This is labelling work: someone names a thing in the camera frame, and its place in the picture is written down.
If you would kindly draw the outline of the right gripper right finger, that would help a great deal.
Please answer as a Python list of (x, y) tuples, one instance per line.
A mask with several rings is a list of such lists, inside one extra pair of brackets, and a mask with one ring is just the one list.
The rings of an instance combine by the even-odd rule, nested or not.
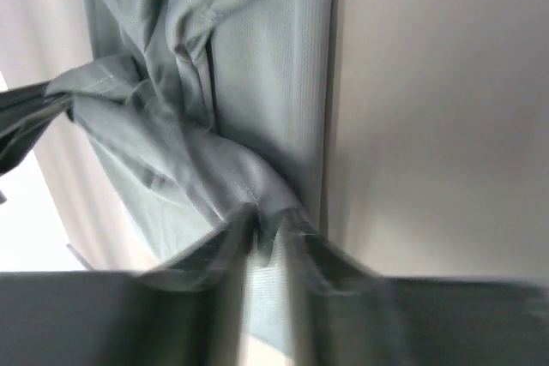
[(545, 365), (548, 289), (384, 277), (294, 209), (277, 213), (298, 365)]

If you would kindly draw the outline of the dark grey t shirt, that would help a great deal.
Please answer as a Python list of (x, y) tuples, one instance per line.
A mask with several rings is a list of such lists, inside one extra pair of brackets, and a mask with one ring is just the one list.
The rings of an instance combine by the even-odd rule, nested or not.
[(253, 206), (243, 313), (294, 361), (275, 216), (317, 231), (331, 0), (83, 3), (92, 60), (1, 96), (2, 173), (66, 116), (157, 267)]

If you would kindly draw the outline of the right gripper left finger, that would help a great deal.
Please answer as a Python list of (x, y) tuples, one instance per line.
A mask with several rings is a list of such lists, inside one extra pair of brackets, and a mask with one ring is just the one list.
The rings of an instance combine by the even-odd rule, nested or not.
[(1, 276), (4, 365), (235, 365), (256, 209), (146, 273)]

